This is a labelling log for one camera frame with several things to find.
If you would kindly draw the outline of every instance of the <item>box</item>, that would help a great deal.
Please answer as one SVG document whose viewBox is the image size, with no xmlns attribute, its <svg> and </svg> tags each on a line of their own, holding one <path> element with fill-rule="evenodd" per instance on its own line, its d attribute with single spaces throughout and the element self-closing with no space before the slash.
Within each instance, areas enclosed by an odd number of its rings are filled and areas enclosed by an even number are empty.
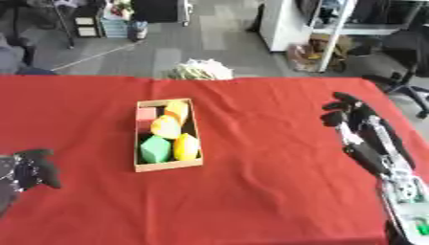
<svg viewBox="0 0 429 245">
<path fill-rule="evenodd" d="M 127 38 L 128 24 L 124 20 L 102 19 L 102 28 L 107 38 Z"/>
<path fill-rule="evenodd" d="M 182 133 L 189 133 L 190 135 L 197 138 L 201 143 L 201 139 L 199 138 L 198 129 L 196 126 L 196 119 L 195 119 L 191 99 L 175 99 L 175 100 L 184 101 L 190 106 L 190 115 L 182 127 Z M 137 110 L 139 108 L 143 108 L 143 107 L 156 107 L 157 112 L 158 112 L 157 115 L 158 116 L 164 115 L 164 108 L 169 103 L 169 101 L 171 101 L 171 100 L 139 101 L 139 102 L 137 102 L 136 115 L 137 115 Z M 145 139 L 149 138 L 151 136 L 151 134 L 139 133 L 139 130 L 137 127 L 137 120 L 136 120 L 136 126 L 135 126 L 134 130 L 135 130 L 134 169 L 136 172 L 147 172 L 147 171 L 154 171 L 154 170 L 172 169 L 172 168 L 179 168 L 179 167 L 194 167 L 194 166 L 202 166 L 203 165 L 202 148 L 200 148 L 199 153 L 198 153 L 198 157 L 195 160 L 177 161 L 177 160 L 174 160 L 172 158 L 172 154 L 171 154 L 170 162 L 161 163 L 161 164 L 147 164 L 147 163 L 145 163 L 145 161 L 143 160 L 142 155 L 141 155 L 140 143 L 143 142 Z"/>
<path fill-rule="evenodd" d="M 74 13 L 75 32 L 78 37 L 102 37 L 100 16 L 102 9 L 79 7 Z"/>
</svg>

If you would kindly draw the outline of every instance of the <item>pink block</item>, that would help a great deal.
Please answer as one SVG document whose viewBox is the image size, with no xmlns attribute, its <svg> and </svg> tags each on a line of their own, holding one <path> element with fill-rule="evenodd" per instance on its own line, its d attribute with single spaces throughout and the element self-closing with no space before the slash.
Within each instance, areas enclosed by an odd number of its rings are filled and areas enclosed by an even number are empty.
<svg viewBox="0 0 429 245">
<path fill-rule="evenodd" d="M 157 118 L 156 107 L 142 107 L 137 109 L 136 126 L 137 131 L 150 131 L 150 125 Z"/>
</svg>

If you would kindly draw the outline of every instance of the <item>plastic bag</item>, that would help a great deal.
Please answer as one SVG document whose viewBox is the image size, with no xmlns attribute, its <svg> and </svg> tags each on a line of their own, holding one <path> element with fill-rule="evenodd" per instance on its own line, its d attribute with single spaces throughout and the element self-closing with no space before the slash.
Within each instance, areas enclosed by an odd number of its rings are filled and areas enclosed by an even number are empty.
<svg viewBox="0 0 429 245">
<path fill-rule="evenodd" d="M 178 64 L 172 70 L 167 71 L 166 77 L 190 80 L 229 80 L 234 78 L 233 70 L 213 59 L 190 59 L 188 62 Z"/>
<path fill-rule="evenodd" d="M 286 55 L 292 69 L 299 72 L 317 72 L 319 57 L 313 58 L 310 45 L 290 45 Z"/>
<path fill-rule="evenodd" d="M 128 24 L 128 38 L 137 42 L 145 39 L 147 36 L 147 22 L 131 20 Z"/>
</svg>

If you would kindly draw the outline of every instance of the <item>red tablecloth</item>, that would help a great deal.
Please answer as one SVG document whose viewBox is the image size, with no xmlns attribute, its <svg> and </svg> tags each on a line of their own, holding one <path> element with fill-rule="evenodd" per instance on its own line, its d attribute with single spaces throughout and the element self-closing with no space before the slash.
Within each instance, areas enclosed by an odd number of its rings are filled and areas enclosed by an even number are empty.
<svg viewBox="0 0 429 245">
<path fill-rule="evenodd" d="M 21 195 L 0 244 L 380 244 L 375 181 L 319 120 L 333 91 L 388 119 L 429 177 L 427 145 L 358 78 L 0 78 L 0 150 L 54 149 L 64 186 Z M 204 166 L 134 173 L 136 101 L 174 98 L 193 99 Z"/>
</svg>

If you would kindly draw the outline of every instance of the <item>robotic hand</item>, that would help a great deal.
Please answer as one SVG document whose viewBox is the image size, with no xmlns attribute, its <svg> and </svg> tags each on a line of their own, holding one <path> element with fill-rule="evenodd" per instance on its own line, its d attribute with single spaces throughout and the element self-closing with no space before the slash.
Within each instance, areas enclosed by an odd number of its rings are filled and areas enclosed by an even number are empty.
<svg viewBox="0 0 429 245">
<path fill-rule="evenodd" d="M 365 102 L 338 92 L 333 97 L 321 119 L 337 130 L 346 154 L 377 178 L 389 244 L 429 244 L 429 191 L 402 141 Z"/>
<path fill-rule="evenodd" d="M 45 159 L 51 154 L 51 150 L 32 149 L 0 156 L 0 216 L 20 192 L 38 184 L 61 188 L 56 167 Z"/>
</svg>

